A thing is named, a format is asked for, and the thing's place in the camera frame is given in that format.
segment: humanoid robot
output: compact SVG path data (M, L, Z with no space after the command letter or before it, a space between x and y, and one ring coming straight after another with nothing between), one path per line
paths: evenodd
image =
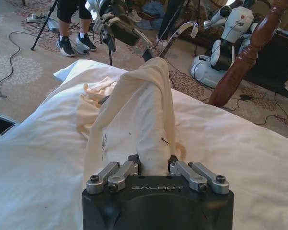
M225 25L221 39L213 43L211 54L195 57L190 74L199 82L215 88L226 71L235 61L235 42L245 34L254 30L253 12L249 8L256 0L245 0L243 6L231 9L223 6L209 21L204 21L204 29Z

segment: wooden bedpost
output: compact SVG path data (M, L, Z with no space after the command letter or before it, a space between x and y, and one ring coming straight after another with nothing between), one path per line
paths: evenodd
M249 46L237 55L234 64L212 92L209 104L222 107L229 101L247 72L255 65L258 51L275 34L287 9L288 0L274 0L270 13L263 18L253 32Z

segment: floor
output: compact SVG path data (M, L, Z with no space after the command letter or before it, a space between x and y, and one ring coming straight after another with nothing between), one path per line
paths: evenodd
M48 14L53 1L26 0L26 3L27 6L22 6L21 0L0 0L0 80L11 72L9 57L17 51L17 46L8 39L9 34L12 31L23 31L36 35L39 29L33 27L36 25L27 24L26 17L31 13ZM77 24L79 22L78 15L75 15L72 21ZM71 27L70 32L71 40L75 41L78 33L77 26ZM152 41L157 34L156 31L144 31L144 33ZM0 114L20 122L25 120L44 98L60 85L60 82L56 81L52 74L78 59L109 63L107 46L100 44L96 38L96 52L91 52L88 56L64 57L56 48L57 37L55 34L44 32L43 37L45 39L39 40L35 51L31 51L30 47L33 45L34 37L22 33L11 35L12 40L20 46L21 51L12 59L14 73L1 86L2 93L7 95L7 98L0 98ZM117 51L113 54L114 66L133 70L144 63L140 57L143 45L128 47L116 40L116 46ZM167 61L170 63L172 87L198 100L208 102L211 90L195 82L188 74L194 59L194 51L194 44L178 40L166 55ZM203 48L198 48L198 54L204 52ZM254 99L251 101L235 99L239 98L241 94L250 95ZM288 115L288 98L242 81L224 109L288 137L288 116L286 116L286 114Z

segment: white shoe sole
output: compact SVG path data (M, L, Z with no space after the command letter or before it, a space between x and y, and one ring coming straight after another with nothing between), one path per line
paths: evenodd
M93 52L95 52L97 49L91 49L90 47L88 47L86 44L84 44L84 43L82 43L80 40L79 40L79 38L77 37L77 39L76 39L76 43L77 44L79 44L79 45L82 45L85 49L87 49L87 50L90 50L90 51L93 51Z
M64 56L67 56L67 57L74 57L74 56L76 56L76 54L68 54L68 53L66 53L66 52L64 51L64 49L60 47L59 42L57 42L57 47L59 48L61 54L63 54Z
M132 16L128 16L128 18L129 18L131 21L135 22L135 23L139 23L140 21L142 21L142 18L141 18L141 19L135 19L135 18L132 17Z

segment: black shorts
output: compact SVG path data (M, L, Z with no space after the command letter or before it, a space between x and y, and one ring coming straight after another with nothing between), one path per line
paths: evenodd
M79 9L79 18L91 19L91 13L85 8L86 0L59 0L57 17L63 22L70 23L72 15Z

